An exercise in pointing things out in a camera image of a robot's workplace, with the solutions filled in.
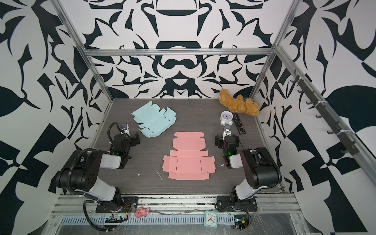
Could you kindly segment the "pink paper box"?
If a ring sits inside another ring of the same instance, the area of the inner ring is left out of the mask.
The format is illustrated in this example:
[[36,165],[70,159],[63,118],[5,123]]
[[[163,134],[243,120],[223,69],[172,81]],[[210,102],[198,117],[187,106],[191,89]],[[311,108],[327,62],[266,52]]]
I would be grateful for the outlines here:
[[203,132],[176,132],[173,150],[164,156],[163,171],[174,180],[208,180],[215,173],[215,158],[206,150]]

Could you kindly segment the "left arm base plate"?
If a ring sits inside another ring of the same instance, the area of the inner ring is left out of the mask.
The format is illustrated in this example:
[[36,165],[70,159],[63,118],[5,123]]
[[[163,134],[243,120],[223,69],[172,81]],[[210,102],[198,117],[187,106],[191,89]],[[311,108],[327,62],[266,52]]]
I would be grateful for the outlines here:
[[119,202],[117,202],[116,198],[109,202],[100,201],[97,205],[96,213],[135,212],[138,200],[137,196],[125,196]]

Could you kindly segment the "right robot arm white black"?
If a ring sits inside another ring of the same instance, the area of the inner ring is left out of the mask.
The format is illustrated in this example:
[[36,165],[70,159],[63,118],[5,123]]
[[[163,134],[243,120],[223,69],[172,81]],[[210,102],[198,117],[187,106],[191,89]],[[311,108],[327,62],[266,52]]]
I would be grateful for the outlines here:
[[252,199],[264,189],[270,189],[282,181],[282,174],[266,147],[237,150],[240,144],[238,136],[215,136],[214,144],[223,150],[225,166],[242,168],[245,179],[234,187],[234,202]]

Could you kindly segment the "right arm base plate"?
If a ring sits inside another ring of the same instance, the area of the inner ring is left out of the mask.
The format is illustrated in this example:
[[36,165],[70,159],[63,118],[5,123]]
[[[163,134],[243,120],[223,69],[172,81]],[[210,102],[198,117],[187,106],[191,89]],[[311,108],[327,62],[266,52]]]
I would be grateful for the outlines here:
[[247,200],[238,200],[232,196],[217,196],[214,207],[219,212],[256,212],[258,210],[254,197]]

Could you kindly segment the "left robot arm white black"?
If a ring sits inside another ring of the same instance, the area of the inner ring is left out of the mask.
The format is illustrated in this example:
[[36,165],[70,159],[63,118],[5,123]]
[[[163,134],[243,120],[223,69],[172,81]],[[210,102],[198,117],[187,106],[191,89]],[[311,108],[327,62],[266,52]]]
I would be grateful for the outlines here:
[[141,143],[139,133],[130,136],[129,125],[114,122],[107,130],[110,148],[108,151],[87,148],[72,153],[55,177],[58,188],[87,197],[94,203],[121,208],[124,200],[120,189],[99,178],[100,169],[123,169],[131,159],[131,147]]

